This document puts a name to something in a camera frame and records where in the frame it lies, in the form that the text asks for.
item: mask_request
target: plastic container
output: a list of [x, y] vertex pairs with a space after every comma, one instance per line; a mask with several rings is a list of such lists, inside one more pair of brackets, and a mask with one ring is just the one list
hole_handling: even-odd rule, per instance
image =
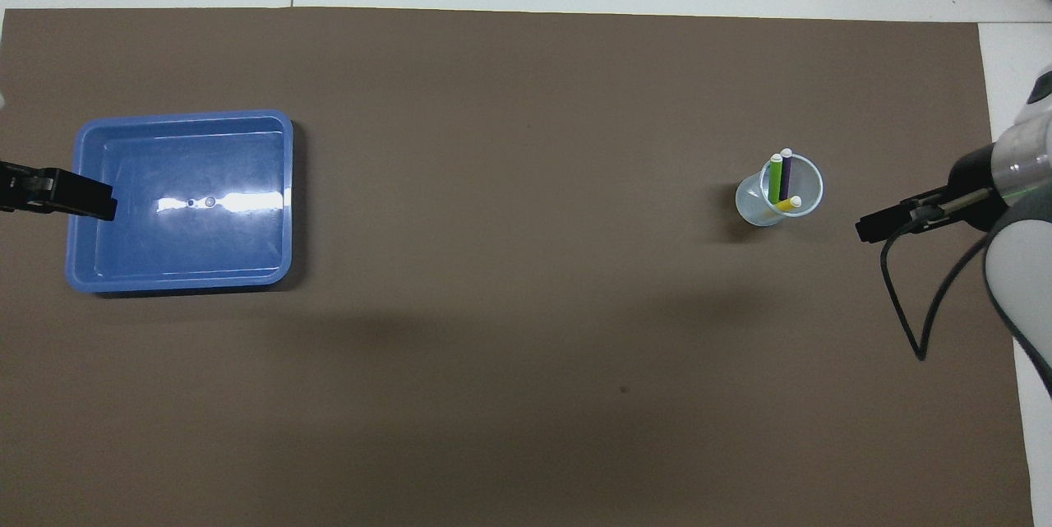
[[109, 183], [113, 221], [69, 217], [80, 291], [271, 284], [292, 260], [292, 123], [275, 110], [87, 122], [73, 171]]
[[797, 195], [802, 204], [798, 209], [783, 212], [767, 200], [767, 176], [770, 166], [770, 161], [768, 161], [760, 171], [744, 179], [737, 186], [734, 204], [736, 204], [737, 212], [742, 219], [748, 220], [756, 227], [770, 227], [771, 224], [782, 223], [786, 219], [810, 215], [822, 202], [822, 195], [825, 192], [822, 171], [818, 171], [818, 167], [815, 167], [807, 157], [792, 157], [789, 195], [790, 197]]

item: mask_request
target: black cable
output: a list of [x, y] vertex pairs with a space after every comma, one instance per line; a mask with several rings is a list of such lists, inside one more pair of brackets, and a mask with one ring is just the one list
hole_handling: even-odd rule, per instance
[[924, 227], [929, 221], [942, 217], [943, 211], [937, 207], [926, 207], [925, 209], [918, 209], [916, 219], [909, 221], [909, 223], [903, 224], [898, 227], [894, 234], [891, 234], [888, 241], [884, 243], [884, 249], [881, 250], [881, 275], [884, 277], [884, 286], [888, 289], [888, 296], [891, 298], [891, 305], [895, 308], [895, 315], [898, 315], [898, 323], [903, 326], [903, 331], [906, 332], [906, 339], [910, 341], [910, 347], [913, 348], [913, 354], [916, 356], [918, 361], [924, 361], [926, 356], [928, 356], [928, 340], [931, 339], [931, 327], [935, 323], [935, 315], [938, 312], [938, 306], [943, 303], [943, 298], [945, 298], [947, 291], [950, 290], [950, 285], [956, 280], [957, 276], [960, 275], [962, 269], [977, 254], [983, 250], [983, 246], [986, 245], [986, 238], [980, 239], [975, 242], [973, 246], [970, 246], [968, 250], [953, 265], [953, 268], [947, 272], [943, 283], [939, 284], [938, 290], [935, 291], [935, 297], [931, 300], [931, 305], [928, 306], [928, 315], [925, 315], [924, 328], [920, 329], [920, 343], [916, 341], [916, 336], [913, 333], [913, 329], [910, 328], [910, 322], [906, 320], [906, 313], [903, 310], [902, 303], [898, 303], [898, 296], [895, 293], [894, 284], [891, 282], [891, 273], [888, 272], [888, 252], [891, 250], [891, 245], [902, 236], [910, 234], [910, 231], [915, 231], [916, 228]]

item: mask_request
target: blue tray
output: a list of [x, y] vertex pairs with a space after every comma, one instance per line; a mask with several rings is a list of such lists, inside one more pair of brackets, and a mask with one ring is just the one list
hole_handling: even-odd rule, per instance
[[275, 110], [87, 122], [73, 171], [109, 183], [113, 221], [69, 217], [80, 291], [271, 284], [292, 261], [292, 123]]

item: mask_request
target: yellow marker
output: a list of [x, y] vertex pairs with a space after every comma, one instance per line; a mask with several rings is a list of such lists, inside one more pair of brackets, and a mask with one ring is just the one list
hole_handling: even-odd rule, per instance
[[774, 204], [774, 208], [777, 208], [782, 212], [789, 212], [792, 209], [798, 209], [800, 205], [803, 204], [804, 201], [801, 201], [800, 197], [786, 198], [786, 200], [782, 202], [776, 202], [776, 204]]

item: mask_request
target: green marker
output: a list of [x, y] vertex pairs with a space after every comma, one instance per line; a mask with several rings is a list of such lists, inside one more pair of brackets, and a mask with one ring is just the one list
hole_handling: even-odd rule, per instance
[[771, 156], [771, 167], [767, 167], [767, 200], [771, 204], [778, 201], [778, 192], [782, 190], [782, 156], [774, 153]]

